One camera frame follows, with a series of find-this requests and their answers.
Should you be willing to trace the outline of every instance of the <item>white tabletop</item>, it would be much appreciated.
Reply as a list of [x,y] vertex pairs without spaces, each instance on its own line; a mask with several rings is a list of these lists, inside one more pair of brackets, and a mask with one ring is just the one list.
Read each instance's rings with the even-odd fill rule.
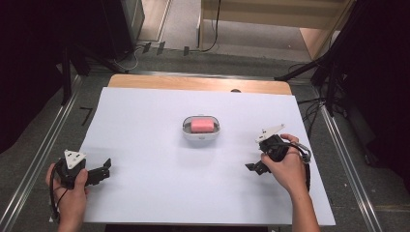
[[[199,114],[219,120],[216,140],[184,138],[184,120]],[[104,88],[80,151],[88,169],[111,158],[111,176],[90,187],[85,221],[291,224],[287,192],[245,167],[260,160],[261,130],[280,124],[310,148],[293,96]],[[318,222],[334,225],[314,155],[310,171]]]

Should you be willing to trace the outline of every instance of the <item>pink object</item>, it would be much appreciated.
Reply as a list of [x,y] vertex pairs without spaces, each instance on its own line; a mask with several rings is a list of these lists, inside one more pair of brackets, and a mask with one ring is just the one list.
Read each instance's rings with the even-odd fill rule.
[[190,131],[195,132],[213,132],[214,121],[212,119],[192,119],[190,122]]

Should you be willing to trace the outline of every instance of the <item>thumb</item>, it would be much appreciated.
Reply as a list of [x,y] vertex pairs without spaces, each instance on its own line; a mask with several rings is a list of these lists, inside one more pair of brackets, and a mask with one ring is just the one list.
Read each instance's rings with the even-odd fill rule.
[[79,171],[77,177],[75,178],[74,190],[80,189],[84,190],[85,183],[87,183],[88,179],[88,171],[83,168]]

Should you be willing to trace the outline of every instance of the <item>wrist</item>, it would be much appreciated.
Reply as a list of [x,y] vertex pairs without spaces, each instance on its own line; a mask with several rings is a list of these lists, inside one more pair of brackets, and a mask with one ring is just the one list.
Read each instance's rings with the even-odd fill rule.
[[60,220],[60,224],[58,225],[58,232],[77,232],[80,230],[82,225],[82,220]]
[[294,187],[290,187],[288,190],[290,198],[292,200],[296,198],[310,198],[310,195],[308,194],[308,189],[306,185],[297,185]]

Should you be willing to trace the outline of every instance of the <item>hand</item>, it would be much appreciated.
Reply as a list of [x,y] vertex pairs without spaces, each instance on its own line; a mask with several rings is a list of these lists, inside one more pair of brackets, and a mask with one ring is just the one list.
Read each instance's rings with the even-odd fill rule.
[[[291,134],[281,134],[281,138],[289,140],[290,143],[299,142],[299,138]],[[274,162],[268,155],[261,155],[262,162],[269,167],[278,182],[289,192],[307,189],[305,164],[299,151],[289,147],[286,156],[281,162]]]
[[[45,182],[49,186],[50,176],[55,163],[52,163],[47,171]],[[88,179],[88,171],[82,169],[75,178],[74,189],[69,190],[61,187],[60,180],[53,180],[54,199],[60,203],[60,224],[58,231],[79,231],[84,219],[85,207],[87,202],[88,189],[85,183]]]

